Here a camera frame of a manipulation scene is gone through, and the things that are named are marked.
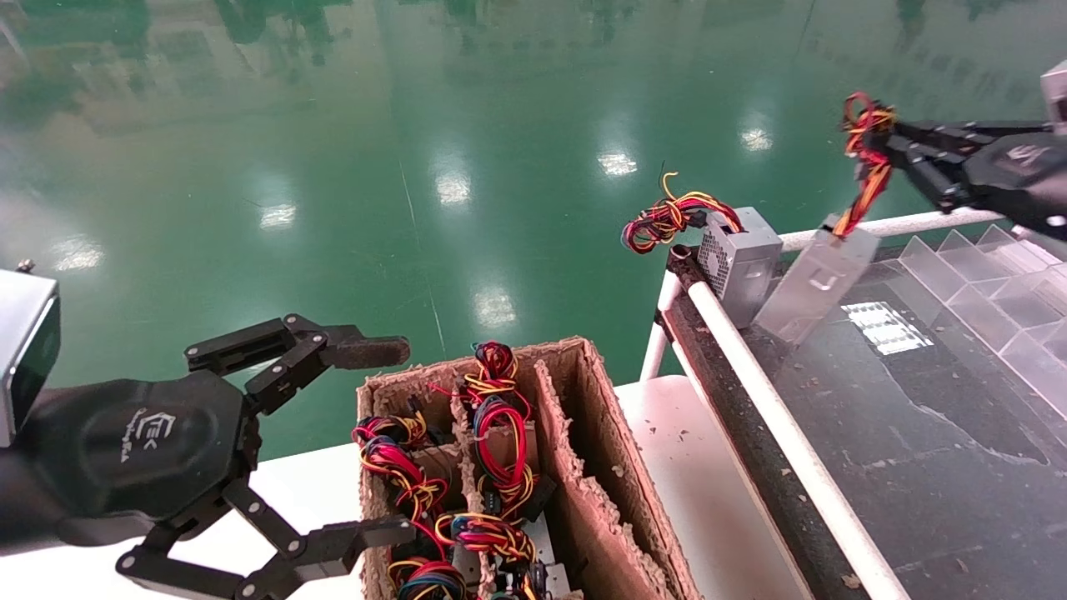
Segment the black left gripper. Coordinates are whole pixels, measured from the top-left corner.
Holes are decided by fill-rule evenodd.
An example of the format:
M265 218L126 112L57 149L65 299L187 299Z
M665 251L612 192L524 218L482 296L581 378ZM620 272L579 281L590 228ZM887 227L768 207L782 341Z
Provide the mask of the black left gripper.
M261 446L250 402L212 372L45 390L17 436L17 546L95 548L148 534L115 565L141 588L288 599L313 581L349 577L363 551L417 536L403 516L298 534L248 485ZM274 547L262 567L243 577L170 556L228 510Z

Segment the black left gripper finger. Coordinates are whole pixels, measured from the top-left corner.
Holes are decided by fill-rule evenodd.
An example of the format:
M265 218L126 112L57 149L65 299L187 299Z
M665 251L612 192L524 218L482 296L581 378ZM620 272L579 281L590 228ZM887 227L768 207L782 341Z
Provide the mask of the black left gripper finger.
M410 342L365 337L354 323L324 326L289 314L197 342L184 357L189 372L220 377L262 365L245 383L245 397L256 413L270 415L330 368L367 372L403 365Z

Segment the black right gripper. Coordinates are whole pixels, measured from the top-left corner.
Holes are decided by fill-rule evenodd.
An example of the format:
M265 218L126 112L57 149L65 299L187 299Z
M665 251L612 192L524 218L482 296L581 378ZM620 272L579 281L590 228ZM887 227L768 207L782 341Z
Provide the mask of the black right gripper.
M976 208L1066 240L1066 142L1051 122L896 121L859 140L942 214L974 201Z

